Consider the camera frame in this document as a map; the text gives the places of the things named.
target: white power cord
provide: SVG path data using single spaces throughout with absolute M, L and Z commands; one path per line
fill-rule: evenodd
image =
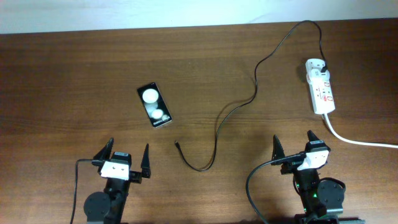
M 335 130 L 331 127 L 330 121 L 329 121 L 329 117 L 328 114 L 323 114 L 322 115 L 323 119 L 326 121 L 326 124 L 328 125 L 329 130 L 340 140 L 344 141 L 344 142 L 348 142 L 351 144 L 359 144 L 362 146 L 379 146 L 379 147 L 391 147 L 394 149 L 398 149 L 398 146 L 396 145 L 392 145 L 392 144 L 382 144 L 382 143 L 371 143 L 371 142 L 359 142 L 359 141 L 352 141 L 352 140 L 348 140 L 345 139 L 343 137 L 341 137 L 340 135 L 338 135 Z

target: power outlet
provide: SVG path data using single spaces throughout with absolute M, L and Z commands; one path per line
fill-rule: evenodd
M 307 81 L 310 85 L 312 106 L 315 114 L 325 114 L 334 111 L 335 100 L 331 93 L 330 73 L 321 72 L 325 62 L 321 59 L 309 59 L 305 62 Z

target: white power strip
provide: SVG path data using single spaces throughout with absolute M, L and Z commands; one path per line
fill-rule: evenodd
M 324 66 L 325 66 L 325 61 L 321 59 L 313 58 L 305 62 L 305 68 L 307 69 L 307 81 L 308 84 L 310 84 L 313 111 L 316 114 L 322 115 L 322 118 L 325 120 L 326 125 L 328 126 L 329 130 L 333 133 L 333 135 L 335 135 L 338 139 L 351 144 L 359 144 L 362 146 L 391 147 L 397 149 L 398 146 L 392 144 L 352 141 L 341 137 L 335 132 L 335 130 L 331 126 L 328 117 L 328 113 L 336 109 L 335 99 L 331 94 L 329 71 L 326 70 L 325 72 L 321 72 Z
M 321 59 L 309 59 L 305 62 L 307 81 L 310 84 L 313 110 L 316 114 L 330 113 L 335 110 L 335 100 L 331 94 L 330 73 L 321 72 L 325 62 Z

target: brown wooden surface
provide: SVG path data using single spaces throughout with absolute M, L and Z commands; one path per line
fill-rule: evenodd
M 311 129 L 332 148 L 321 177 L 347 185 L 343 217 L 398 223 L 398 150 L 341 142 L 313 113 L 303 65 L 320 54 L 310 24 L 259 67 L 258 96 L 222 129 L 210 171 L 190 170 L 174 147 L 178 139 L 193 165 L 208 162 L 217 115 L 253 94 L 255 64 L 294 24 L 0 36 L 0 222 L 68 223 L 75 161 L 91 158 L 109 137 L 114 150 L 132 154 L 134 170 L 150 144 L 152 178 L 131 185 L 125 222 L 255 220 L 247 175 L 271 158 L 273 134 L 293 154 L 304 149 Z M 320 25 L 336 132 L 397 143 L 398 20 Z M 136 93 L 153 81 L 174 118 L 160 129 L 152 128 Z M 75 223 L 85 222 L 87 196 L 105 185 L 95 167 L 80 167 Z M 254 176 L 254 201 L 266 217 L 303 213 L 292 176 L 279 169 Z

